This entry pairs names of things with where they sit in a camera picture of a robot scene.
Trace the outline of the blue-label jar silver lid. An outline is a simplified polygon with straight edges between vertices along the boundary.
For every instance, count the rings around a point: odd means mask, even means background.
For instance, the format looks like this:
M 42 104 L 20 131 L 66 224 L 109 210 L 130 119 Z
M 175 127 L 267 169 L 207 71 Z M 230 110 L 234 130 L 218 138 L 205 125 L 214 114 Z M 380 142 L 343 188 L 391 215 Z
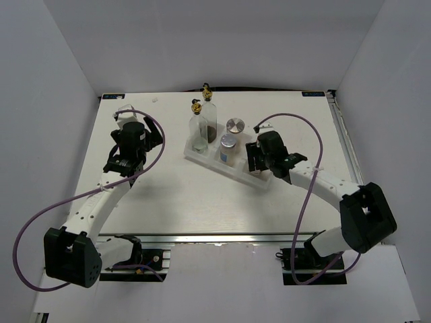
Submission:
M 220 139 L 220 160 L 228 166 L 233 166 L 236 157 L 236 148 L 236 138 L 229 133 L 223 135 Z

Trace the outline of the white jar silver lid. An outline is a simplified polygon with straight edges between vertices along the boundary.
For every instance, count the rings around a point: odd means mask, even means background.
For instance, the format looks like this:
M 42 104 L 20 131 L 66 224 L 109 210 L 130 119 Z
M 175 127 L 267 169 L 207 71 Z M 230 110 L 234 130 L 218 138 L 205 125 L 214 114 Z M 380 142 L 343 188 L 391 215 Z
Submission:
M 239 149 L 243 144 L 244 129 L 245 122 L 241 118 L 230 118 L 226 122 L 226 131 L 236 138 Z

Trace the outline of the clear glass bottle gold cap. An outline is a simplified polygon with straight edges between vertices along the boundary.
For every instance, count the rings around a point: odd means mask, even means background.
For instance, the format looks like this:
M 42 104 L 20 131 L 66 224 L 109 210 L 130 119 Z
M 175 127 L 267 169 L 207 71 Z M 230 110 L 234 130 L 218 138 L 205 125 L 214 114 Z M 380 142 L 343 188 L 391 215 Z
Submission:
M 208 149 L 207 120 L 202 114 L 200 100 L 192 99 L 191 111 L 193 113 L 189 121 L 191 149 L 199 154 L 204 154 Z

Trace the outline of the glass bottle dark sauce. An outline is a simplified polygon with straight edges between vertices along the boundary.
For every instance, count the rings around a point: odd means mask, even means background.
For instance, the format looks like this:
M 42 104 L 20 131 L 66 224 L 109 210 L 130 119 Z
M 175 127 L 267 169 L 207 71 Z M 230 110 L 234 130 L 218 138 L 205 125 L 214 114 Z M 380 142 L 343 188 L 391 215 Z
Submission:
M 212 143 L 218 135 L 217 107 L 211 101 L 213 92 L 208 83 L 203 84 L 202 95 L 202 115 L 207 120 L 208 143 Z

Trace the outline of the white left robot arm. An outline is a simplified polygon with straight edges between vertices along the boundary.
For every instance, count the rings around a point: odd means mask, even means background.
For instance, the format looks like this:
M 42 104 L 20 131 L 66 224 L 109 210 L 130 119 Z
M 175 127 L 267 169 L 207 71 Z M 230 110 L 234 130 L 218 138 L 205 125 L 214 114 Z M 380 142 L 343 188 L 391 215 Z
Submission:
M 95 192 L 59 229 L 44 235 L 45 271 L 48 277 L 66 283 L 91 287 L 104 269 L 124 266 L 136 268 L 142 261 L 140 239 L 119 235 L 98 241 L 100 230 L 130 191 L 136 179 L 148 171 L 147 153 L 164 146 L 164 136 L 154 119 L 139 122 L 133 112 L 124 118 L 114 116 L 118 129 L 111 132 L 115 145 Z

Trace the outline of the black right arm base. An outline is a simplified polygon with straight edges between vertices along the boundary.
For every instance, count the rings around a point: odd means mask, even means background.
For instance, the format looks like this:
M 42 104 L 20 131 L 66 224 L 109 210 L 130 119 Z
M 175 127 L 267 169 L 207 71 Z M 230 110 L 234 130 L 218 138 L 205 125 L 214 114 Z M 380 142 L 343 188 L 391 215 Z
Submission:
M 275 253 L 275 257 L 281 262 L 282 277 L 285 286 L 294 286 L 290 266 L 290 248 L 282 248 Z M 343 273 L 345 266 L 342 258 L 331 255 L 321 260 L 315 260 L 304 248 L 295 249 L 294 268 L 299 281 L 307 281 L 318 275 L 334 259 L 337 262 L 311 285 L 346 285 L 347 278 Z

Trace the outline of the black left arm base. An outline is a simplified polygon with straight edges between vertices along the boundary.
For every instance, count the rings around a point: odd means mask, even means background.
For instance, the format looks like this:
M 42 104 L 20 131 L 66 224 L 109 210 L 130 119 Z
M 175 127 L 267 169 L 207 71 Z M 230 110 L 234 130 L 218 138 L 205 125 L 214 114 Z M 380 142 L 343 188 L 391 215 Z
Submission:
M 101 281 L 161 283 L 167 277 L 170 250 L 146 246 L 135 236 L 108 238 L 96 250 L 102 260 Z

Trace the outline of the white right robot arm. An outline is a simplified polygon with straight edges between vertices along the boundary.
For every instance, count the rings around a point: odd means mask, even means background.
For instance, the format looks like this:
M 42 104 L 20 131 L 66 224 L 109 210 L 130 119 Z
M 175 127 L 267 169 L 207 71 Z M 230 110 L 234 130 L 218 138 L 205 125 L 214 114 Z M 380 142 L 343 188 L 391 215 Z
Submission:
M 320 268 L 329 256 L 346 250 L 364 254 L 396 232 L 397 223 L 381 187 L 359 185 L 318 170 L 299 153 L 288 153 L 279 133 L 260 134 L 245 145 L 250 171 L 269 170 L 284 182 L 311 193 L 339 211 L 341 225 L 322 231 L 304 243 L 305 263 Z

